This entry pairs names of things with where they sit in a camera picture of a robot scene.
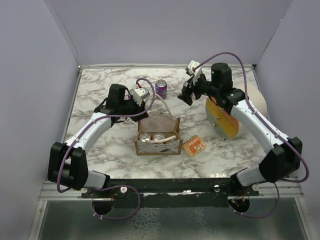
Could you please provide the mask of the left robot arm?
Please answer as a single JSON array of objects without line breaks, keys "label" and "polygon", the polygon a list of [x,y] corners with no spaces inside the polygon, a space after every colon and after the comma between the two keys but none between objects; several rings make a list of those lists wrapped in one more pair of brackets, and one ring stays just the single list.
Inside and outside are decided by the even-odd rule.
[{"label": "left robot arm", "polygon": [[49,155],[47,178],[58,187],[81,190],[91,188],[97,196],[106,197],[111,190],[108,175],[88,169],[87,153],[120,118],[138,122],[148,117],[145,99],[150,96],[146,87],[128,90],[112,84],[108,96],[94,109],[89,121],[64,143],[55,142]]}]

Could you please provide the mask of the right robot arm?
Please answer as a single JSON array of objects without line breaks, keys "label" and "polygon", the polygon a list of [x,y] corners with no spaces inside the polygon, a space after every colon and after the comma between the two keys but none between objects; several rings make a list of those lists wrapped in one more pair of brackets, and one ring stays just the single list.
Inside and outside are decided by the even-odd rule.
[{"label": "right robot arm", "polygon": [[240,196],[248,186],[261,182],[275,183],[299,169],[302,142],[298,137],[290,138],[261,114],[251,101],[246,100],[245,92],[235,88],[232,70],[226,63],[211,66],[211,81],[202,72],[199,62],[192,60],[186,67],[189,80],[183,85],[178,98],[189,106],[192,98],[202,96],[214,98],[219,108],[238,120],[260,143],[266,156],[255,166],[235,173],[229,189]]}]

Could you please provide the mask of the red cola can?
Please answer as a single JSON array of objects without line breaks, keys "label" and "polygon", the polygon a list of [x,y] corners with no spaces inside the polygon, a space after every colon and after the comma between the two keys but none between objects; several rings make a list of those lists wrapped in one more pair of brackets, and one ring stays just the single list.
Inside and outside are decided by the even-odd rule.
[{"label": "red cola can", "polygon": [[142,132],[139,135],[139,140],[141,142],[147,142],[147,141],[151,141],[152,140],[152,136],[148,133],[148,132]]},{"label": "red cola can", "polygon": [[166,136],[162,132],[157,132],[153,136],[153,140],[156,142],[163,141],[165,138],[166,138]]}]

